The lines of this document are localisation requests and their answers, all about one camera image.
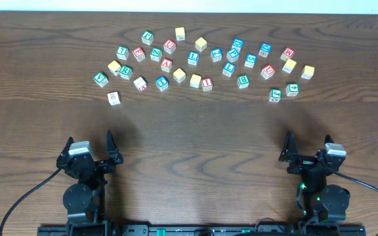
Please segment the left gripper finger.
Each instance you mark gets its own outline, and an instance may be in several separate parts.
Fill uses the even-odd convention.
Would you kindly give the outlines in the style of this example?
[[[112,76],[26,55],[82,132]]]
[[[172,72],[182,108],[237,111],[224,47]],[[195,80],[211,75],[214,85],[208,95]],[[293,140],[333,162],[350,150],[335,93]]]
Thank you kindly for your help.
[[[66,142],[66,145],[64,146],[64,149],[61,152],[61,156],[68,156],[69,155],[69,149],[70,146],[74,143],[74,139],[70,136],[68,138],[68,141]]]
[[[119,159],[119,150],[114,142],[111,130],[107,131],[106,137],[106,153],[112,159]]]

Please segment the yellow letter C block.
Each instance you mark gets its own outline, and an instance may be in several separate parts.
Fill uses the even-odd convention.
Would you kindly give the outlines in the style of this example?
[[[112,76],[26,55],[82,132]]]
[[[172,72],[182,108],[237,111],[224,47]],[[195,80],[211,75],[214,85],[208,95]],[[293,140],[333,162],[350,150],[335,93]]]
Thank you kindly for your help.
[[[190,86],[198,89],[200,87],[200,83],[201,83],[201,76],[195,73],[192,74],[190,78]]]

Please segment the yellow letter O block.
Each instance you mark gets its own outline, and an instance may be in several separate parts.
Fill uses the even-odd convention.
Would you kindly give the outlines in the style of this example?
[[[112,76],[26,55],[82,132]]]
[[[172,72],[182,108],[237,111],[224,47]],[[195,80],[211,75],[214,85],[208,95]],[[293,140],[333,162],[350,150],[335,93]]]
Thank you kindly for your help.
[[[203,37],[198,38],[195,42],[195,48],[200,52],[204,51],[207,48],[207,41]]]

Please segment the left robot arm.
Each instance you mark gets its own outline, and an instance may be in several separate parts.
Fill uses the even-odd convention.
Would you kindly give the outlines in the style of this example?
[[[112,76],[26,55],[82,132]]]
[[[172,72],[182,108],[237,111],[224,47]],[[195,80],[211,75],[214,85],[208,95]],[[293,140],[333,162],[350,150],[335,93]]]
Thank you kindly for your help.
[[[88,141],[68,141],[56,160],[56,167],[76,179],[63,195],[63,204],[67,210],[66,233],[68,235],[120,235],[121,230],[105,215],[106,174],[116,171],[116,166],[123,163],[123,156],[118,150],[112,132],[106,137],[108,158],[94,160],[94,152]]]

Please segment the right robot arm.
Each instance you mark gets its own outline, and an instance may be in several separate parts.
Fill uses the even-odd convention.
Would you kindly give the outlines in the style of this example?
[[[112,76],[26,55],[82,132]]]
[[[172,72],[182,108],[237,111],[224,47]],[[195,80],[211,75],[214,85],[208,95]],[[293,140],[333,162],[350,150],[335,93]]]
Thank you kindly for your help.
[[[279,162],[287,162],[287,173],[298,174],[297,205],[304,218],[291,231],[302,235],[339,235],[339,224],[346,219],[350,192],[338,185],[327,184],[327,177],[338,171],[346,159],[346,151],[330,135],[325,136],[324,147],[315,155],[301,155],[294,135],[287,132]]]

